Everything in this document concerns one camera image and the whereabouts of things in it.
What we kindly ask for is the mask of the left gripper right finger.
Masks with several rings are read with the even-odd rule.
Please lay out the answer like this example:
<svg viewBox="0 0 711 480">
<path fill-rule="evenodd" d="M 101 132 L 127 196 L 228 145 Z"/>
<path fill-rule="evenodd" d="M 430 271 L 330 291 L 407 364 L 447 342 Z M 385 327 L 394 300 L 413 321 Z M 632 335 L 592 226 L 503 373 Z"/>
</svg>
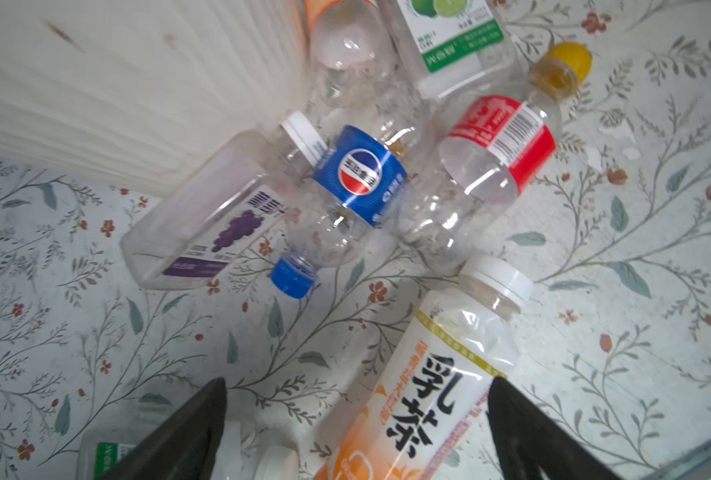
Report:
<svg viewBox="0 0 711 480">
<path fill-rule="evenodd" d="M 487 418 L 505 480 L 617 478 L 503 377 L 489 389 Z"/>
</svg>

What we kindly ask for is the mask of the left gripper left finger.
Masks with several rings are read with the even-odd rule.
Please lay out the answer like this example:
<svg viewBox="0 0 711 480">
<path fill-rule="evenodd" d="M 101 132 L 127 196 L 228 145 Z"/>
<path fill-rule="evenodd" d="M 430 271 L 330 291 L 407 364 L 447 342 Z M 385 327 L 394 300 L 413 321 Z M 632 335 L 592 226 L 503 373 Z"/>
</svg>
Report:
<svg viewBox="0 0 711 480">
<path fill-rule="evenodd" d="M 215 378 L 100 477 L 211 478 L 223 434 L 226 408 L 225 381 Z"/>
</svg>

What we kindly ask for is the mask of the orange milk tea bottle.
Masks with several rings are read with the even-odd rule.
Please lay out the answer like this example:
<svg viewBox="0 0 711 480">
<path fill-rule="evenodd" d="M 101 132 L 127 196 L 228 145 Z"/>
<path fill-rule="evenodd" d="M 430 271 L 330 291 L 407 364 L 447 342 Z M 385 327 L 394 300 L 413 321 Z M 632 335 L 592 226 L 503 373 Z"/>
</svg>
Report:
<svg viewBox="0 0 711 480">
<path fill-rule="evenodd" d="M 453 287 L 427 293 L 377 387 L 318 479 L 429 479 L 487 402 L 491 383 L 515 369 L 511 318 L 533 282 L 477 253 Z"/>
</svg>

